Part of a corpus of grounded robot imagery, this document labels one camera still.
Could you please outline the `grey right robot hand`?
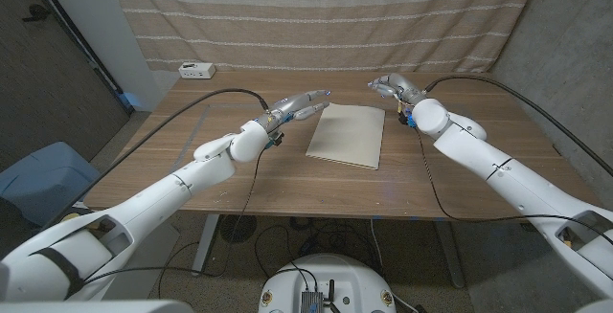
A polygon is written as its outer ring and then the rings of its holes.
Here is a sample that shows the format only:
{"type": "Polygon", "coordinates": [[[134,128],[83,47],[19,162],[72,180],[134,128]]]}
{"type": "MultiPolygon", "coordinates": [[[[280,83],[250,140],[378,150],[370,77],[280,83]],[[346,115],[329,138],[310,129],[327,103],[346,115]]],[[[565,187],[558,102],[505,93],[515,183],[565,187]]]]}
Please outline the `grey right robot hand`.
{"type": "Polygon", "coordinates": [[[426,99],[425,93],[416,84],[400,74],[376,78],[368,83],[368,87],[383,98],[395,98],[401,106],[409,109],[426,99]]]}

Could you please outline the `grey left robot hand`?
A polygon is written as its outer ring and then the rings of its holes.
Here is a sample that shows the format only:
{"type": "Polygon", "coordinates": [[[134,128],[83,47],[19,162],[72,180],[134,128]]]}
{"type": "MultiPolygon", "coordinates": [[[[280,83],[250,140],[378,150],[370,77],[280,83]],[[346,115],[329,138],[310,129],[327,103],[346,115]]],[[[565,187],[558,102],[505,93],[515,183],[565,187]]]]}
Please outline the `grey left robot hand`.
{"type": "Polygon", "coordinates": [[[305,120],[329,106],[328,101],[313,102],[329,94],[330,90],[315,90],[284,98],[274,103],[267,112],[256,119],[256,122],[270,133],[292,120],[305,120]]]}

